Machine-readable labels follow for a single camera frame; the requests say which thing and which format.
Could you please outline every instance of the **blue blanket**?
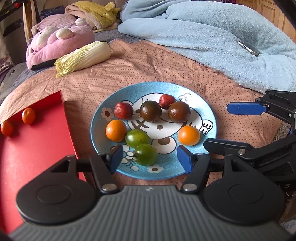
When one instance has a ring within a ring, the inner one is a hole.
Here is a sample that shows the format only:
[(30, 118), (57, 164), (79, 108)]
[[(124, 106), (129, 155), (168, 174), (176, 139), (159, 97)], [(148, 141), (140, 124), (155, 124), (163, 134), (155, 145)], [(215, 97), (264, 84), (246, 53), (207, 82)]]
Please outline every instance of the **blue blanket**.
[[(167, 46), (261, 93), (296, 92), (296, 45), (256, 11), (236, 4), (184, 0), (129, 0), (121, 33)], [(260, 51), (258, 57), (237, 44)]]

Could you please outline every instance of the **red tray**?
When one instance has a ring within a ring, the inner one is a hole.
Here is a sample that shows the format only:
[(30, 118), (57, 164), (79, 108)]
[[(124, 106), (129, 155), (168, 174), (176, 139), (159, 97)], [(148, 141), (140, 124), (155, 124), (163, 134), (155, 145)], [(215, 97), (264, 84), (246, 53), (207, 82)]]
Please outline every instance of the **red tray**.
[(32, 125), (23, 123), (21, 110), (8, 119), (13, 135), (0, 134), (0, 228), (5, 233), (22, 224), (15, 204), (19, 189), (66, 155), (76, 155), (62, 93), (30, 107), (36, 112)]

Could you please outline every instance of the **phone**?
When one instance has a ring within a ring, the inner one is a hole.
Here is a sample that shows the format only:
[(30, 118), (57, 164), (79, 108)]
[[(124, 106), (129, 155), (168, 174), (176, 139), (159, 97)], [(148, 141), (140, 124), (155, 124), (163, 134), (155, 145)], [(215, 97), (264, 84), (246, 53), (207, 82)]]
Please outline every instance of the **phone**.
[(253, 48), (241, 41), (237, 41), (237, 43), (242, 46), (245, 50), (247, 50), (248, 52), (250, 52), (252, 55), (258, 56), (259, 55), (259, 51), (256, 48)]

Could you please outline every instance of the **blue plate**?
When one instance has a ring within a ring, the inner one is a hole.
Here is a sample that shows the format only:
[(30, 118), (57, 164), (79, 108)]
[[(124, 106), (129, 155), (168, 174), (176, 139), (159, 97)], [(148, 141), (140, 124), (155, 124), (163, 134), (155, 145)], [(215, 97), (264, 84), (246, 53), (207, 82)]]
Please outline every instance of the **blue plate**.
[(107, 124), (116, 119), (113, 110), (118, 102), (127, 102), (133, 106), (134, 116), (128, 121), (124, 121), (128, 130), (140, 128), (145, 131), (152, 139), (152, 145), (157, 149), (158, 160), (151, 166), (140, 166), (128, 157), (132, 155), (133, 149), (124, 145), (124, 158), (122, 159), (117, 171), (130, 177), (147, 180), (159, 180), (175, 177), (185, 173), (177, 159), (176, 147), (178, 142), (178, 130), (181, 123), (172, 123), (168, 118), (166, 110), (162, 110), (161, 119), (157, 122), (145, 122), (139, 115), (139, 109), (142, 102), (154, 100), (159, 102), (160, 96), (170, 94), (186, 102), (191, 108), (191, 116), (187, 125), (196, 127), (201, 138), (198, 144), (187, 147), (192, 153), (208, 153), (203, 142), (207, 138), (216, 138), (217, 124), (215, 116), (209, 105), (193, 91), (171, 83), (165, 82), (145, 82), (131, 85), (120, 89), (109, 96), (96, 110), (91, 122), (91, 141), (98, 153), (108, 153), (110, 149), (118, 143), (110, 141), (105, 135)]

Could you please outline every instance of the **gray ribbed surface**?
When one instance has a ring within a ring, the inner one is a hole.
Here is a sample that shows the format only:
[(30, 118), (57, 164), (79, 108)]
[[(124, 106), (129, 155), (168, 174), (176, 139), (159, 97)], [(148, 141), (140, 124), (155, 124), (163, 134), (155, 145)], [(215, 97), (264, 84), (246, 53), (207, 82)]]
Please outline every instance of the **gray ribbed surface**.
[(15, 241), (283, 241), (289, 234), (276, 223), (240, 227), (210, 215), (197, 196), (175, 186), (125, 186), (103, 196), (84, 218), (62, 226), (24, 224)]

